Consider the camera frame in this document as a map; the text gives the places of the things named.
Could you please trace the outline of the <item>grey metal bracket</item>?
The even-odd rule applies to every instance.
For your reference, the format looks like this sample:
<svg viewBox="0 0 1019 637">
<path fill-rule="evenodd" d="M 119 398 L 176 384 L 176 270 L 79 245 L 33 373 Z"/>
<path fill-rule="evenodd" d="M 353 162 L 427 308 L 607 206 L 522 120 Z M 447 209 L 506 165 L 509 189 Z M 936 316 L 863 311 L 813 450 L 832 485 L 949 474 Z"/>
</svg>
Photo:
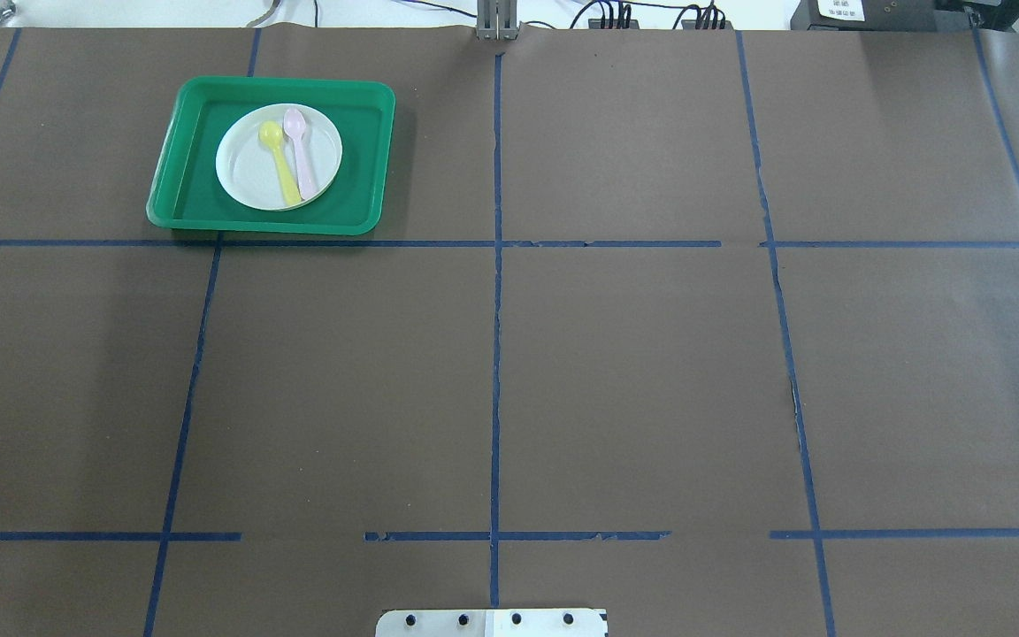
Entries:
<svg viewBox="0 0 1019 637">
<path fill-rule="evenodd" d="M 520 36 L 518 0 L 478 0 L 476 36 L 482 41 L 512 41 Z"/>
</svg>

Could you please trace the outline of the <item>black device with label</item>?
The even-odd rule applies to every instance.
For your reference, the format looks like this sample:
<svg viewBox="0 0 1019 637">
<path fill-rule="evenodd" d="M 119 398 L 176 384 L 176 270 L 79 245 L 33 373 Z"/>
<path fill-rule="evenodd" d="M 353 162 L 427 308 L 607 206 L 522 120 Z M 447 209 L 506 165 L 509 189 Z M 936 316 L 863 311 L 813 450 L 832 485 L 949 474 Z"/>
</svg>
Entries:
<svg viewBox="0 0 1019 637">
<path fill-rule="evenodd" d="M 970 31 L 970 17 L 950 1 L 800 1 L 792 31 Z"/>
</svg>

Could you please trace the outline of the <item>yellow plastic spoon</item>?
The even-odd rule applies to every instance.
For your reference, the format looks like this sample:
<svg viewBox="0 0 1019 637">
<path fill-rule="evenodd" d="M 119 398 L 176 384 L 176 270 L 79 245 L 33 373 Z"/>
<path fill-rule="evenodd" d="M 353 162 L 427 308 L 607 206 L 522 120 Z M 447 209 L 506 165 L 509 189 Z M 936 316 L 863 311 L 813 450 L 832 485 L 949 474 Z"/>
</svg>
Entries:
<svg viewBox="0 0 1019 637">
<path fill-rule="evenodd" d="M 266 120 L 259 126 L 258 137 L 259 141 L 272 154 L 272 162 L 274 163 L 276 178 L 278 178 L 280 196 L 282 196 L 284 204 L 290 207 L 300 204 L 303 199 L 301 198 L 294 174 L 288 168 L 286 151 L 284 150 L 286 134 L 283 132 L 278 122 Z"/>
</svg>

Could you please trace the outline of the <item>green plastic tray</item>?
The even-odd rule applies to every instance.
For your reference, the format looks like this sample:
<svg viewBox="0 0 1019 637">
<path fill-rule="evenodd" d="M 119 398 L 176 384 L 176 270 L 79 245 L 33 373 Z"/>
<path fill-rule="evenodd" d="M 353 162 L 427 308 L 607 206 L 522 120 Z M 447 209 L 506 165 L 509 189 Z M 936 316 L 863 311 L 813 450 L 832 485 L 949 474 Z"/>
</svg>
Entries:
<svg viewBox="0 0 1019 637">
<path fill-rule="evenodd" d="M 216 150 L 244 114 L 271 104 L 311 106 L 342 134 L 335 181 L 314 202 L 283 212 L 244 206 L 216 176 Z M 396 98 L 376 81 L 201 76 L 175 101 L 146 205 L 155 226 L 182 230 L 360 235 L 383 213 Z"/>
</svg>

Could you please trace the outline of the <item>white round plate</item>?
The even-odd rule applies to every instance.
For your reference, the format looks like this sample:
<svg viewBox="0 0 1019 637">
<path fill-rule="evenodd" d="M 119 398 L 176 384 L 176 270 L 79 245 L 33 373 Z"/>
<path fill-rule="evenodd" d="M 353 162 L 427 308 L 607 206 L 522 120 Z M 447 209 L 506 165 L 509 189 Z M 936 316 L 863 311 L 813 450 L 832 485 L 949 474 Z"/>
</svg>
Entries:
<svg viewBox="0 0 1019 637">
<path fill-rule="evenodd" d="M 306 142 L 318 194 L 286 206 L 280 196 L 271 152 L 259 141 L 259 126 L 266 120 L 282 127 L 287 108 L 298 108 L 309 125 Z M 294 146 L 286 135 L 288 168 L 294 174 Z M 303 104 L 271 104 L 244 114 L 226 130 L 216 150 L 216 176 L 235 202 L 263 212 L 283 212 L 319 198 L 335 181 L 344 156 L 342 134 L 326 114 Z"/>
</svg>

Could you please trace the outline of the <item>white metal mounting plate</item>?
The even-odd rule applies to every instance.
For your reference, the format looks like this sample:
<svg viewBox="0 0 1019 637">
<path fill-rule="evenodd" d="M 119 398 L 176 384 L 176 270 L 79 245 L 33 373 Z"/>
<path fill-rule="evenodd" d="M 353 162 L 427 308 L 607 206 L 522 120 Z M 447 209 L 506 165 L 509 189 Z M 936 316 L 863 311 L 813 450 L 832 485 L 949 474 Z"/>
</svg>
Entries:
<svg viewBox="0 0 1019 637">
<path fill-rule="evenodd" d="M 607 636 L 606 611 L 524 608 L 388 611 L 376 636 Z"/>
</svg>

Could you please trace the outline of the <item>pink plastic spoon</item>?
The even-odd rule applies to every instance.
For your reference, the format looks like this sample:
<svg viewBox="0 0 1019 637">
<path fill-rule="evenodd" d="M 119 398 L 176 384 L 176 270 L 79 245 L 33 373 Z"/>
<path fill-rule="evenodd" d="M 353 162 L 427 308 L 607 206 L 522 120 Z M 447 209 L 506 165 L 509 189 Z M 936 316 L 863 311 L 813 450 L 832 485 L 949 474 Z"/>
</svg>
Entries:
<svg viewBox="0 0 1019 637">
<path fill-rule="evenodd" d="M 294 146 L 294 169 L 296 185 L 302 199 L 311 199 L 318 194 L 314 174 L 312 174 L 311 161 L 306 142 L 308 140 L 309 125 L 306 117 L 298 108 L 291 106 L 287 108 L 283 116 L 283 132 L 286 132 L 288 140 Z"/>
</svg>

